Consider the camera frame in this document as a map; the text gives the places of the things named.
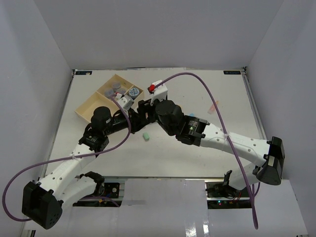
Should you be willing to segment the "blue patterned jar back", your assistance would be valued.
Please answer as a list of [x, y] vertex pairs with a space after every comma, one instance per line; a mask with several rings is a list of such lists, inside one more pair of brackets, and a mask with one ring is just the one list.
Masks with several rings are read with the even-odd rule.
[[128, 91], [128, 96], [133, 100], [135, 100], [139, 96], [139, 94], [140, 94], [140, 90], [136, 87], [132, 87]]

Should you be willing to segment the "orange-pink highlighter pen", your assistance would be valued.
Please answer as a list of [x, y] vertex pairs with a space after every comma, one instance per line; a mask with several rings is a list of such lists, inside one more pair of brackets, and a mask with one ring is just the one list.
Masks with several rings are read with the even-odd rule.
[[219, 103], [219, 101], [215, 101], [215, 103], [213, 103], [211, 106], [210, 106], [210, 108], [209, 108], [209, 110], [208, 110], [208, 113], [211, 115], [211, 114], [213, 114], [213, 113], [215, 113], [215, 112], [217, 112], [217, 107], [218, 107], [218, 103]]

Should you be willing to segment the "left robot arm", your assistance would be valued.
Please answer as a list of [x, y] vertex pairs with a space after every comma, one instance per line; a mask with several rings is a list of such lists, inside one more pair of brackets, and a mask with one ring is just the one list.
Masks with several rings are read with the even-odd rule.
[[85, 196], [99, 197], [104, 192], [104, 178], [82, 170], [93, 162], [109, 144], [108, 136], [127, 129], [135, 133], [148, 124], [142, 109], [118, 110], [101, 106], [94, 110], [70, 158], [39, 181], [29, 182], [23, 189], [22, 213], [48, 230], [60, 219], [63, 210]]

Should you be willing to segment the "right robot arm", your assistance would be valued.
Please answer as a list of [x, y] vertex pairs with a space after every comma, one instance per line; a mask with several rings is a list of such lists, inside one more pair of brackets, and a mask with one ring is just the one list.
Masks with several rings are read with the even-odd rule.
[[224, 133], [223, 129], [208, 121], [185, 115], [180, 106], [171, 100], [141, 100], [137, 112], [149, 123], [157, 122], [169, 135], [179, 142], [204, 148], [237, 154], [250, 162], [241, 170], [230, 170], [224, 175], [223, 192], [236, 196], [247, 185], [259, 182], [277, 186], [281, 184], [285, 160], [282, 140], [249, 138], [236, 133]]

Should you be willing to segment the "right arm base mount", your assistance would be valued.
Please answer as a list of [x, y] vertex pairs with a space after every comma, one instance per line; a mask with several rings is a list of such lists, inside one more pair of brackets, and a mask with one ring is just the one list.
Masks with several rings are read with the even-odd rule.
[[247, 188], [241, 191], [223, 187], [223, 182], [206, 181], [205, 192], [209, 210], [251, 209]]

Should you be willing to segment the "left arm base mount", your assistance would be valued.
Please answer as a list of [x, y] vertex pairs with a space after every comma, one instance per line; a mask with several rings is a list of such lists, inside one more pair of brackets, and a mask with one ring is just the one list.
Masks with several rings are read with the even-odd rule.
[[88, 201], [88, 200], [108, 200], [111, 199], [113, 201], [122, 201], [124, 196], [124, 187], [125, 182], [123, 180], [106, 180], [103, 185], [103, 193], [97, 196], [85, 196], [80, 199], [80, 201]]

